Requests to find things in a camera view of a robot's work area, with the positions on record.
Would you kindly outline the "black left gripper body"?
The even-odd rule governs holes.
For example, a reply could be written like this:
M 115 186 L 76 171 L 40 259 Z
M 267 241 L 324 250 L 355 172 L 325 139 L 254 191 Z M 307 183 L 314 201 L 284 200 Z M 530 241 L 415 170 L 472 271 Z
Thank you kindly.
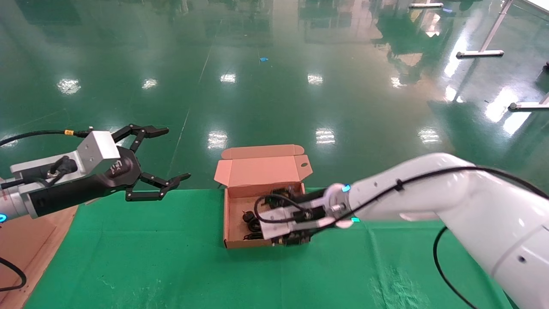
M 142 173 L 135 152 L 121 146 L 117 149 L 120 158 L 100 176 L 104 186 L 103 197 L 120 191 L 131 192 Z

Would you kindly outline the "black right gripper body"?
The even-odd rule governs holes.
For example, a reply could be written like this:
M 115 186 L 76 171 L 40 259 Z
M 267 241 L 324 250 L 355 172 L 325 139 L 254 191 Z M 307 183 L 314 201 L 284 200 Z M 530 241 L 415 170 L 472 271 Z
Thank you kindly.
M 325 192 L 326 192 L 326 190 L 316 190 L 316 191 L 311 191 L 311 192 L 303 192 L 303 195 L 298 197 L 297 202 L 289 202 L 289 201 L 286 200 L 286 202 L 275 203 L 274 207 L 275 207 L 275 209 L 279 208 L 279 207 L 294 207 L 294 204 L 301 205 L 301 204 L 305 204 L 305 203 L 308 203 L 308 202 L 312 202 L 313 200 L 317 200 L 318 198 L 322 198 L 324 196 Z

